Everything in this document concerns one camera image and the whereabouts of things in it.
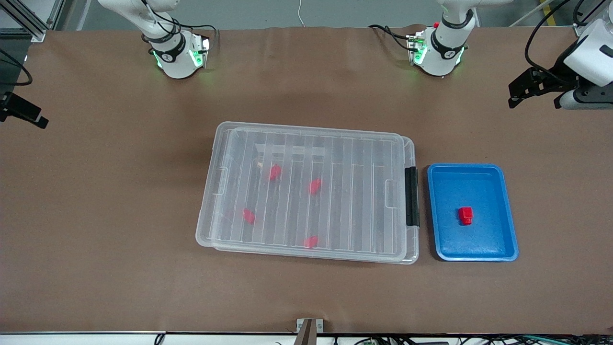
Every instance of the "clear plastic lid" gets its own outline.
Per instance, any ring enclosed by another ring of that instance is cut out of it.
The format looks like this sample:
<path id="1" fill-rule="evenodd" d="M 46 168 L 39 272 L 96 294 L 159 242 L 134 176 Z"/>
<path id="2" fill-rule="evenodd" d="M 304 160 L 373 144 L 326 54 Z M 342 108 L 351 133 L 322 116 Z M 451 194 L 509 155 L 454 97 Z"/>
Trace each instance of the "clear plastic lid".
<path id="1" fill-rule="evenodd" d="M 412 263 L 410 166 L 413 143 L 397 134 L 224 122 L 196 239 L 234 252 Z"/>

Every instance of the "blue tray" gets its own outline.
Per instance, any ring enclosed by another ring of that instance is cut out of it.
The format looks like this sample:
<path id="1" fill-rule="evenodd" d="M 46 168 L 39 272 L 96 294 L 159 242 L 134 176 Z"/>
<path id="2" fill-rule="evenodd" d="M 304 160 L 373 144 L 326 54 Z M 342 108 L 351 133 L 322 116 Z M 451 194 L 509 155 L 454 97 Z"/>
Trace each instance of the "blue tray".
<path id="1" fill-rule="evenodd" d="M 519 249 L 502 170 L 491 164 L 433 164 L 428 168 L 436 252 L 447 261 L 508 262 Z M 462 225 L 458 209 L 473 208 Z"/>

